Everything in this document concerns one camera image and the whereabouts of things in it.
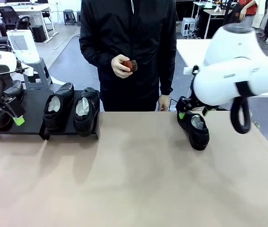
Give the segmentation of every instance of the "black shoe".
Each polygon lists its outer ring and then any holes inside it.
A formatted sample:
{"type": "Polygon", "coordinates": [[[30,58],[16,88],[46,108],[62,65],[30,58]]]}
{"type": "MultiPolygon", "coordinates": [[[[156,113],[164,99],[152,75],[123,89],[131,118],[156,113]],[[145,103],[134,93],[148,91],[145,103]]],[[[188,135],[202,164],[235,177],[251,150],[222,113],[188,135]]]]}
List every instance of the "black shoe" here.
{"type": "Polygon", "coordinates": [[[81,96],[79,99],[77,99],[75,106],[78,105],[78,102],[82,100],[82,98],[86,98],[88,100],[89,112],[87,115],[78,116],[75,108],[73,121],[74,128],[80,136],[89,136],[94,129],[94,120],[100,109],[99,91],[95,90],[94,88],[87,87],[82,91],[81,96]]]}
{"type": "Polygon", "coordinates": [[[74,101],[74,86],[72,83],[62,85],[54,95],[50,95],[43,111],[43,122],[45,127],[50,131],[62,129],[69,117],[69,111],[74,101]],[[60,101],[60,109],[58,112],[48,111],[49,104],[54,96],[60,101]]]}
{"type": "Polygon", "coordinates": [[[0,110],[0,131],[8,131],[13,125],[12,117],[0,110]]]}
{"type": "Polygon", "coordinates": [[[4,91],[5,97],[16,97],[20,102],[24,97],[24,87],[20,80],[14,80],[13,86],[4,91]]]}
{"type": "Polygon", "coordinates": [[[191,146],[196,150],[204,150],[209,142],[209,132],[204,118],[197,113],[177,112],[177,120],[179,125],[188,133],[191,146]],[[195,115],[199,115],[203,122],[203,129],[198,129],[191,123],[192,117],[195,115]]]}

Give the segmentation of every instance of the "green tape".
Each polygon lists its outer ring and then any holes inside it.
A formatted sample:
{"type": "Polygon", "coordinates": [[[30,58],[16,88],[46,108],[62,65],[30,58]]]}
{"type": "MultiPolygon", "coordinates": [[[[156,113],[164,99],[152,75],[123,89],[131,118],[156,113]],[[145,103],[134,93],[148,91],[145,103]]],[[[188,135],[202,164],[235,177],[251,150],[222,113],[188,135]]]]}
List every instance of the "green tape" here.
{"type": "Polygon", "coordinates": [[[14,122],[15,122],[15,124],[16,124],[17,126],[20,126],[20,125],[22,125],[23,123],[25,123],[25,120],[24,120],[24,117],[23,117],[23,116],[21,116],[21,117],[19,117],[19,118],[17,118],[17,117],[13,117],[13,120],[14,120],[14,122]]]}
{"type": "Polygon", "coordinates": [[[185,116],[185,113],[179,113],[179,118],[182,120],[183,117],[185,116]]]}

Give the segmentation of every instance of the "computer tower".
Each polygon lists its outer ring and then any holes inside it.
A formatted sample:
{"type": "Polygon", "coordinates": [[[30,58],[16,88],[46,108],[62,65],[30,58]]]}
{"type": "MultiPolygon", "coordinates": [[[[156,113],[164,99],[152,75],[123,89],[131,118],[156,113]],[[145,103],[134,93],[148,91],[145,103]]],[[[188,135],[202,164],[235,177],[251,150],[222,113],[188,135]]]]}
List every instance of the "computer tower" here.
{"type": "Polygon", "coordinates": [[[46,40],[42,25],[33,26],[32,31],[35,38],[35,42],[43,43],[46,40]]]}
{"type": "Polygon", "coordinates": [[[183,18],[181,34],[182,36],[189,36],[195,29],[195,19],[190,17],[183,18]]]}

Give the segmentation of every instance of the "hand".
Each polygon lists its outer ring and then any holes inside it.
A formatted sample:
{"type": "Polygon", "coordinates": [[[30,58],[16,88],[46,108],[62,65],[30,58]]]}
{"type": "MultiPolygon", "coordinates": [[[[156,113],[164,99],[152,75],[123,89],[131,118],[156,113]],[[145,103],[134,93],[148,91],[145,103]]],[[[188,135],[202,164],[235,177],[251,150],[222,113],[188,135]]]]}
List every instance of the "hand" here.
{"type": "Polygon", "coordinates": [[[247,9],[245,7],[243,7],[243,9],[241,10],[241,13],[240,13],[240,17],[239,17],[240,21],[243,21],[245,15],[246,15],[246,11],[247,11],[247,9]]]}
{"type": "Polygon", "coordinates": [[[114,57],[111,62],[112,69],[117,77],[122,79],[129,77],[133,73],[130,71],[130,68],[121,65],[124,61],[130,60],[128,57],[119,54],[117,57],[114,57]]]}
{"type": "Polygon", "coordinates": [[[160,95],[159,97],[159,107],[158,111],[168,111],[170,105],[170,97],[165,95],[160,95]]]}

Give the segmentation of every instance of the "zipper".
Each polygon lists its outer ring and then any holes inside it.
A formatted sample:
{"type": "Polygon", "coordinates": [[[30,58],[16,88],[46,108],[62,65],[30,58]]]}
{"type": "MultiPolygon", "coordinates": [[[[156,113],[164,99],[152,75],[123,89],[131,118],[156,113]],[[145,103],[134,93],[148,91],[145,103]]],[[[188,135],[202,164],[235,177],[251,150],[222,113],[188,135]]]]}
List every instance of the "zipper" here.
{"type": "Polygon", "coordinates": [[[133,59],[133,19],[134,19],[134,3],[133,3],[133,0],[130,0],[130,3],[131,3],[131,11],[129,13],[130,15],[130,18],[129,18],[129,22],[130,22],[130,30],[129,30],[129,38],[130,38],[130,55],[129,55],[129,59],[132,60],[133,59]]]}

